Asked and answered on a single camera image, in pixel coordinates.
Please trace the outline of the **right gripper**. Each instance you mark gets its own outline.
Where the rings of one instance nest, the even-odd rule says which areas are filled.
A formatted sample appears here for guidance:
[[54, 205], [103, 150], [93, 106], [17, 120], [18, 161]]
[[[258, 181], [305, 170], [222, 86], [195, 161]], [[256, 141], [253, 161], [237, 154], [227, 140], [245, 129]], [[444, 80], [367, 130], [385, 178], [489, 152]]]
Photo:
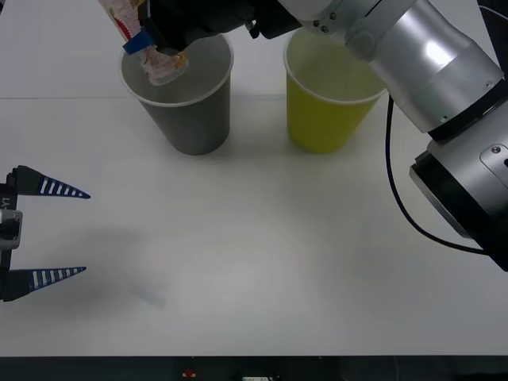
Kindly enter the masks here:
[[155, 44], [172, 56], [197, 40], [228, 33], [254, 18], [250, 1], [181, 0], [146, 1], [144, 28], [124, 45], [128, 55]]

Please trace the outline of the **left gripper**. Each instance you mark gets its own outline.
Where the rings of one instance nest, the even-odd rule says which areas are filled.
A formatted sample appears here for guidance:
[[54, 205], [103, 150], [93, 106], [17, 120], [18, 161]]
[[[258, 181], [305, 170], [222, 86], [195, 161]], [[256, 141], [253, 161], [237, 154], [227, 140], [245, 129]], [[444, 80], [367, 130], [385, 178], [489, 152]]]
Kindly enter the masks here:
[[17, 193], [26, 196], [90, 199], [86, 192], [26, 166], [11, 171], [11, 186], [1, 184], [1, 300], [12, 302], [34, 291], [69, 279], [86, 267], [10, 270], [12, 251], [18, 247], [18, 223], [14, 220]]

